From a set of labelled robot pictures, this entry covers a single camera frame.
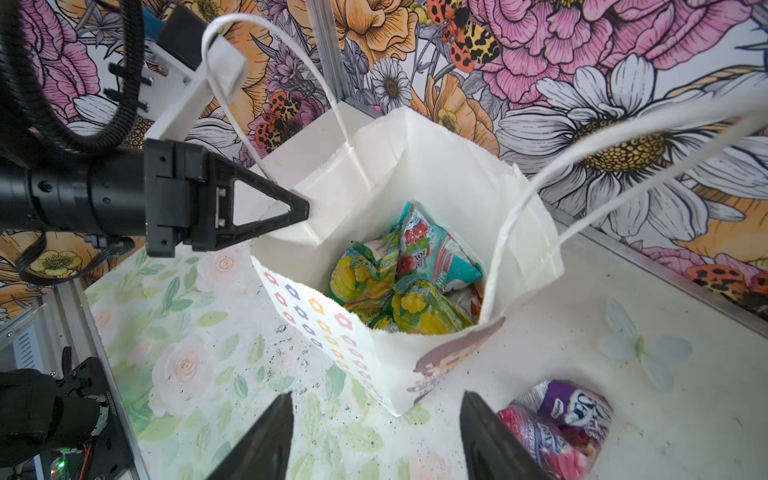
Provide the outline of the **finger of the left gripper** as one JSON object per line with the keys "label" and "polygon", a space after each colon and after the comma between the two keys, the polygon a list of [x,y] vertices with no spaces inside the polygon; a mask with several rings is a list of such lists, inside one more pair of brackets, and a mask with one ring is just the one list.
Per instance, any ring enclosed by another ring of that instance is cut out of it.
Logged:
{"label": "finger of the left gripper", "polygon": [[238,225],[234,223],[233,209],[221,207],[215,216],[213,232],[206,234],[206,250],[222,250],[267,233],[287,228],[307,220],[309,213],[309,204],[303,203],[290,206],[286,213],[272,216],[265,220]]}
{"label": "finger of the left gripper", "polygon": [[221,154],[209,152],[207,156],[209,163],[207,188],[211,191],[210,196],[214,200],[222,198],[233,199],[234,183],[239,181],[247,187],[288,207],[300,206],[300,197],[279,186],[276,182],[246,169]]}

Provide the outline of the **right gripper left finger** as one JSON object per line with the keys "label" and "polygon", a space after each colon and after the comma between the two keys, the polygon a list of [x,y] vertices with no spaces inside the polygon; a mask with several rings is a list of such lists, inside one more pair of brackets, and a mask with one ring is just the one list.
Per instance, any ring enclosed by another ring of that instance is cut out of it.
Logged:
{"label": "right gripper left finger", "polygon": [[291,393],[283,393],[272,401],[208,479],[284,480],[293,428]]}

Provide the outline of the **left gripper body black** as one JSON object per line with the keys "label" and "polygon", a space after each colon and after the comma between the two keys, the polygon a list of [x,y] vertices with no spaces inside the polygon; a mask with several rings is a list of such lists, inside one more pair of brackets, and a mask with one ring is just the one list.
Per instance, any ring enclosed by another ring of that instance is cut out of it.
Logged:
{"label": "left gripper body black", "polygon": [[152,140],[64,166],[1,162],[1,227],[143,236],[149,253],[171,257],[179,244],[210,247],[210,152]]}

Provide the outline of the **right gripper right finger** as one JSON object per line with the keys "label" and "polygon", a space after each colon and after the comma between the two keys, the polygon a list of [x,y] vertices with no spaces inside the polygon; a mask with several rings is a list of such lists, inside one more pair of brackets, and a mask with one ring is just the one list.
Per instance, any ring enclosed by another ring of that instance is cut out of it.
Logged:
{"label": "right gripper right finger", "polygon": [[548,479],[478,393],[464,392],[459,423],[469,480]]}

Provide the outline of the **purple snack packet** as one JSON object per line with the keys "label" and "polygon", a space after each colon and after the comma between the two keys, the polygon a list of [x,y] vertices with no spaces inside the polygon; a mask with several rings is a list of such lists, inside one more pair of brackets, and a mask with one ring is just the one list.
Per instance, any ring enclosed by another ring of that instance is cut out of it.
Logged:
{"label": "purple snack packet", "polygon": [[612,426],[602,395],[569,380],[546,380],[497,412],[524,450],[553,479],[583,479]]}

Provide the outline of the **white paper bag with print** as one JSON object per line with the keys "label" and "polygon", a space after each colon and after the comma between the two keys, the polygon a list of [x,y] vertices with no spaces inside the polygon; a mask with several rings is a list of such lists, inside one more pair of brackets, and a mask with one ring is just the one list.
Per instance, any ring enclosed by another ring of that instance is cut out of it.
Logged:
{"label": "white paper bag with print", "polygon": [[[600,205],[566,231],[538,197],[557,171],[622,140],[696,120],[731,126],[682,164]],[[560,248],[614,210],[712,158],[767,123],[767,103],[751,94],[708,99],[669,114],[625,121],[568,148],[543,172],[526,178],[474,143],[401,108],[360,128],[295,187],[309,203],[298,223],[253,239],[251,259],[277,312],[391,414],[417,404],[445,375],[437,354],[455,362],[474,352],[508,314],[564,271]],[[396,207],[415,201],[457,236],[482,270],[477,322],[456,333],[389,333],[367,327],[331,291],[333,267],[353,238],[382,231]]]}

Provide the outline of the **yellow green Fox's candy bag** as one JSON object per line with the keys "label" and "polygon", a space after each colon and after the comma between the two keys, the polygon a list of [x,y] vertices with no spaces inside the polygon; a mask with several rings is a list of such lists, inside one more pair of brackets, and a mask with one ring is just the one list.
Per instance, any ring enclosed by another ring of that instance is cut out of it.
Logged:
{"label": "yellow green Fox's candy bag", "polygon": [[396,232],[365,243],[354,241],[330,275],[329,296],[374,330],[394,327],[399,244]]}

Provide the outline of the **teal Fox's candy bag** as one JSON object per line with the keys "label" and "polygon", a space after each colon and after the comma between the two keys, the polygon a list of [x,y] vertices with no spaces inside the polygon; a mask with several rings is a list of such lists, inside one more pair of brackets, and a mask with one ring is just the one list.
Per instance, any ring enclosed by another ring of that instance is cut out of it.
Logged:
{"label": "teal Fox's candy bag", "polygon": [[400,234],[396,279],[425,280],[441,293],[468,287],[483,277],[480,265],[442,227],[408,202],[396,227]]}

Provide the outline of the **orange snack bag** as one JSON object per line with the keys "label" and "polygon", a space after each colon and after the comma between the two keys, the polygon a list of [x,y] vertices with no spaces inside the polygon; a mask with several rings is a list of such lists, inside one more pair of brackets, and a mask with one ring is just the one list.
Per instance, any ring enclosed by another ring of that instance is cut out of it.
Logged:
{"label": "orange snack bag", "polygon": [[483,298],[475,285],[453,290],[446,294],[446,298],[472,324],[478,323]]}

